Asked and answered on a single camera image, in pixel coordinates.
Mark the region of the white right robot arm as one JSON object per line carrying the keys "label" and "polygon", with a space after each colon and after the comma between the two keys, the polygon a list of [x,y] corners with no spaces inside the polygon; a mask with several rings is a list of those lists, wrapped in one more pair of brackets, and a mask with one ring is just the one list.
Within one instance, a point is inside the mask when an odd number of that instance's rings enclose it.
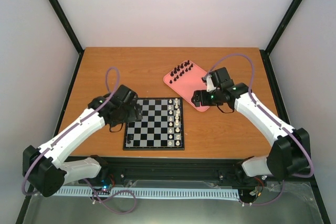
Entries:
{"label": "white right robot arm", "polygon": [[273,176],[284,180],[289,176],[308,178],[313,175],[313,163],[308,153],[309,134],[295,129],[264,106],[251,87],[234,84],[226,68],[202,77],[205,90],[196,90],[192,103],[196,107],[227,104],[247,118],[266,138],[271,150],[267,156],[251,157],[241,163],[246,176]]}

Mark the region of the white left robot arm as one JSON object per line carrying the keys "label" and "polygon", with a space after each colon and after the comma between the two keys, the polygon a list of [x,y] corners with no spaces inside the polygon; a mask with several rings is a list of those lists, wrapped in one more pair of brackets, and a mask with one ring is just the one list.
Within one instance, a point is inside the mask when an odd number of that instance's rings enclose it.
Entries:
{"label": "white left robot arm", "polygon": [[64,184],[92,178],[108,180],[109,170],[97,157],[67,162],[68,156],[88,137],[106,125],[115,127],[142,119],[138,94],[121,85],[114,93],[94,98],[67,128],[39,147],[23,151],[23,177],[44,197],[55,194]]}

